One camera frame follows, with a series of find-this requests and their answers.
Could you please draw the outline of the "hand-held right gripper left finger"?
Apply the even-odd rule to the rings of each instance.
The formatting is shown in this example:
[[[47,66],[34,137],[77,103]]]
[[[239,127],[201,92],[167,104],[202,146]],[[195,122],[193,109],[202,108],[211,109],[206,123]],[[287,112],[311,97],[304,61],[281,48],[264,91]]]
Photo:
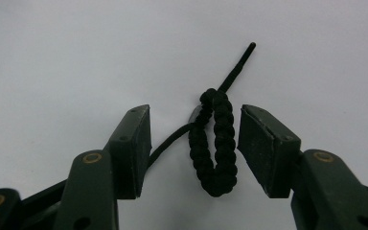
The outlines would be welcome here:
[[[142,193],[150,158],[150,107],[131,108],[103,149],[72,164],[54,230],[119,230],[118,201]]]

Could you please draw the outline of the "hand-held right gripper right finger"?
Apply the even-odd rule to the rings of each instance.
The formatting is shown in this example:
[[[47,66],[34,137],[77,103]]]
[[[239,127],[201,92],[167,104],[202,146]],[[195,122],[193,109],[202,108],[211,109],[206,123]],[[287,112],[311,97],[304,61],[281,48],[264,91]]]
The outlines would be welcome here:
[[[241,108],[238,150],[270,198],[291,198],[297,230],[368,230],[368,187],[337,155],[301,151],[301,139],[268,111]]]

